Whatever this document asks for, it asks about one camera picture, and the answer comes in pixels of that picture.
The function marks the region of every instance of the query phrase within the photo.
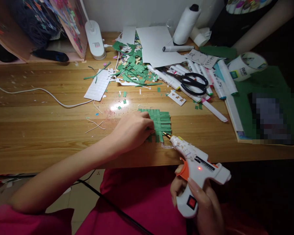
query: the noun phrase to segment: hand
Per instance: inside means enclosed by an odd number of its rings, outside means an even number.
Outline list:
[[[175,173],[181,172],[183,165],[179,165]],[[186,182],[180,176],[176,176],[171,184],[171,196],[173,205],[176,206],[176,196],[181,192],[186,183],[198,203],[197,216],[194,218],[200,235],[222,235],[224,234],[224,224],[220,204],[215,191],[207,179],[204,188],[201,189],[191,178]]]
[[[117,154],[122,154],[140,146],[154,131],[149,114],[135,112],[123,117],[107,138]]]

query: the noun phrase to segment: glue gun nozzle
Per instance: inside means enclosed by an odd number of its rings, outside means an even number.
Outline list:
[[[168,137],[169,139],[171,139],[171,135],[169,135],[169,134],[167,134],[167,133],[165,133],[165,132],[162,132],[162,133],[164,133],[164,135],[165,135],[166,137]]]

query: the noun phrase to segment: black power cord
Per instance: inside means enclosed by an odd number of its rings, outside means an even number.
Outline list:
[[[85,180],[88,180],[93,175],[94,172],[95,172],[95,170],[93,170],[93,172],[91,173],[91,175],[87,179],[85,179]],[[1,176],[0,175],[0,178],[2,178],[2,179],[21,179],[21,178],[32,178],[34,176],[36,176],[36,175],[27,175],[27,176]],[[106,198],[105,196],[103,196],[100,192],[98,192],[96,189],[94,189],[92,186],[90,186],[84,180],[77,180],[77,182],[78,183],[74,183],[73,185],[76,185],[76,184],[79,184],[79,183],[84,184],[87,188],[89,188],[91,191],[93,191],[95,194],[97,194],[99,197],[101,197],[107,204],[109,204],[118,214],[122,215],[128,221],[130,221],[131,223],[133,223],[136,227],[138,227],[144,233],[146,233],[148,235],[153,235],[153,233],[151,233],[147,229],[145,229],[140,223],[138,223],[136,220],[134,220],[128,214],[126,214],[125,212],[123,212],[120,208],[118,208],[116,205],[114,205],[108,198]]]

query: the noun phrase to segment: person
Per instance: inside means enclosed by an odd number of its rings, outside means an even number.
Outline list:
[[[123,117],[107,137],[39,173],[0,206],[0,234],[71,234],[73,209],[45,210],[80,177],[138,147],[153,132],[147,112]],[[187,222],[176,207],[176,196],[187,183],[200,208],[192,233],[224,234],[221,207],[210,183],[200,188],[191,178],[186,182],[175,177],[167,166],[106,169],[100,191],[151,233],[181,235],[187,233]],[[76,234],[143,232],[99,198]]]

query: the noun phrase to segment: white wall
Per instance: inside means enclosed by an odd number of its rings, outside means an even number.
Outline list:
[[[124,26],[147,27],[173,20],[176,28],[186,6],[202,4],[197,27],[211,27],[224,6],[223,0],[84,0],[90,20],[102,32],[122,31]]]

